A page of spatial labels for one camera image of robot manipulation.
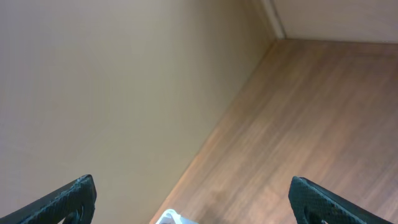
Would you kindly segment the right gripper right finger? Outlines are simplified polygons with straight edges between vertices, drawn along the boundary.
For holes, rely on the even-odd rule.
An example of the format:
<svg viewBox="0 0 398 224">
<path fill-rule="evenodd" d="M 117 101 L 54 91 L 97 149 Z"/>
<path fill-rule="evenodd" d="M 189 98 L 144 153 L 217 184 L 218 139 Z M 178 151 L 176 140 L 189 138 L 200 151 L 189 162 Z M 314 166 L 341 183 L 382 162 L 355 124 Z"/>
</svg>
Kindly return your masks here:
<svg viewBox="0 0 398 224">
<path fill-rule="evenodd" d="M 292 178 L 288 197 L 298 224 L 391 224 L 304 177 Z"/>
</svg>

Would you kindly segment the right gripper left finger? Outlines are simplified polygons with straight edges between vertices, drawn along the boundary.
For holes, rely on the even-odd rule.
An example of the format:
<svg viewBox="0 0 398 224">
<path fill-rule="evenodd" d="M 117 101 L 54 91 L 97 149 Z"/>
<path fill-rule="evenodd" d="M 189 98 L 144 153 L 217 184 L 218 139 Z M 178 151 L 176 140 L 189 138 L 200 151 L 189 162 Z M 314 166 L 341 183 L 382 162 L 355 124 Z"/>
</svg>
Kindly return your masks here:
<svg viewBox="0 0 398 224">
<path fill-rule="evenodd" d="M 95 213 L 96 188 L 86 174 L 1 218 L 1 224 L 90 224 Z"/>
</svg>

